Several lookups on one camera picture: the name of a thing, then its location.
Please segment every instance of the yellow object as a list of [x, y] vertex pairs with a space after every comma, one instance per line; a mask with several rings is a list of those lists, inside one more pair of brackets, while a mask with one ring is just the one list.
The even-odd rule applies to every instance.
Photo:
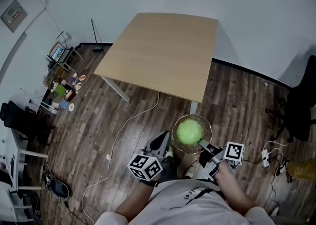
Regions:
[[287, 172], [298, 180], [316, 181], [316, 159], [310, 159], [304, 162], [288, 162]]

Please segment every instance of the person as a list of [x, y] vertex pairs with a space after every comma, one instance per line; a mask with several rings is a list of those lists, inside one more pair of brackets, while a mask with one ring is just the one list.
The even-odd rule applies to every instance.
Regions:
[[316, 181], [316, 159], [308, 159], [302, 162], [285, 160], [277, 169], [275, 176], [287, 172], [287, 182], [292, 183], [294, 179]]
[[255, 204], [239, 186], [228, 163], [219, 163], [214, 176], [218, 186], [176, 176], [172, 152], [163, 183], [140, 183], [114, 212], [103, 213], [96, 225], [273, 225], [265, 210]]

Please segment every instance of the power strip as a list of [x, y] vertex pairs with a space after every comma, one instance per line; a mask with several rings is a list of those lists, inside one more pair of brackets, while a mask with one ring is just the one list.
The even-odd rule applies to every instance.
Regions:
[[261, 159], [262, 159], [263, 167], [268, 167], [270, 163], [269, 163], [269, 153], [267, 149], [261, 151]]

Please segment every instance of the black office chair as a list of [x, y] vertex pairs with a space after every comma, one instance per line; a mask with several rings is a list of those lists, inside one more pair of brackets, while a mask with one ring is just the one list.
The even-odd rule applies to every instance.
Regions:
[[0, 119], [5, 127], [16, 129], [33, 140], [38, 130], [38, 118], [33, 110], [26, 107], [20, 109], [13, 101], [3, 103], [0, 111]]
[[289, 143], [293, 137], [306, 142], [310, 135], [312, 124], [316, 124], [316, 119], [311, 120], [311, 108], [316, 104], [316, 57], [310, 56], [301, 83], [293, 87], [287, 101], [279, 99], [279, 104], [284, 109], [284, 115], [273, 110], [266, 109], [266, 113], [283, 120], [283, 125], [275, 136], [270, 137], [270, 141], [275, 141], [286, 128], [290, 134]]

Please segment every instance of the black baseboard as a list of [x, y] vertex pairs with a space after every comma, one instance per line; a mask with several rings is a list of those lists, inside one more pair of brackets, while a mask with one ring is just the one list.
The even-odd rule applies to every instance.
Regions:
[[[81, 42], [76, 48], [75, 50], [79, 49], [82, 45], [96, 45], [94, 42]], [[98, 45], [101, 45], [101, 46], [112, 46], [113, 43], [109, 43], [109, 42], [102, 42], [102, 43], [98, 43]], [[280, 85], [282, 87], [285, 87], [287, 89], [292, 89], [291, 86], [287, 85], [287, 84], [284, 84], [283, 82], [279, 81], [279, 80], [276, 80], [272, 77], [269, 77], [269, 76], [266, 76], [264, 74], [261, 74], [261, 73], [258, 73], [256, 71], [253, 71], [251, 69], [248, 69], [248, 68], [245, 68], [245, 67], [242, 67], [242, 66], [239, 66], [239, 65], [235, 65], [235, 64], [232, 64], [232, 63], [229, 63], [229, 62], [226, 62], [226, 61], [223, 61], [223, 60], [220, 60], [220, 59], [216, 59], [216, 58], [212, 58], [212, 62], [214, 63], [218, 63], [218, 64], [221, 64], [221, 65], [226, 65], [226, 66], [229, 66], [229, 67], [232, 67], [232, 68], [235, 68], [237, 70], [241, 70], [243, 72], [247, 72], [247, 73], [250, 73], [250, 74], [253, 74], [253, 75], [256, 75], [258, 77], [261, 77], [261, 78], [264, 78], [270, 82], [273, 82], [277, 85]]]
[[[75, 50], [79, 49], [82, 45], [96, 45], [95, 42], [81, 42], [78, 46], [75, 47]], [[109, 42], [98, 42], [98, 46], [112, 46], [113, 43]]]
[[253, 74], [253, 75], [256, 75], [258, 77], [261, 77], [261, 78], [264, 78], [270, 82], [273, 82], [277, 85], [280, 85], [282, 87], [285, 87], [287, 89], [292, 89], [291, 86], [287, 85], [287, 84], [284, 84], [283, 82], [277, 80], [277, 79], [274, 79], [272, 77], [269, 77], [269, 76], [266, 76], [264, 74], [261, 74], [261, 73], [258, 73], [256, 71], [253, 71], [251, 69], [248, 69], [248, 68], [245, 68], [245, 67], [242, 67], [242, 66], [239, 66], [239, 65], [235, 65], [235, 64], [232, 64], [232, 63], [229, 63], [229, 62], [226, 62], [226, 61], [223, 61], [223, 60], [220, 60], [220, 59], [216, 59], [216, 58], [212, 58], [212, 62], [214, 63], [218, 63], [218, 64], [221, 64], [221, 65], [226, 65], [226, 66], [229, 66], [229, 67], [232, 67], [232, 68], [235, 68], [237, 70], [241, 70], [243, 72], [247, 72], [247, 73], [250, 73], [250, 74]]

